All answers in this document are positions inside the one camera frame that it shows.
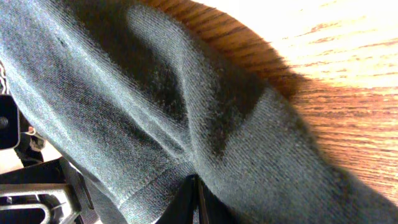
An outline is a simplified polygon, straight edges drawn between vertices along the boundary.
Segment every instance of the table surface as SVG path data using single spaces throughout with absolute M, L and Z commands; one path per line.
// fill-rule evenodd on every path
M 268 78 L 302 114 L 327 158 L 398 205 L 394 1 L 142 1 Z

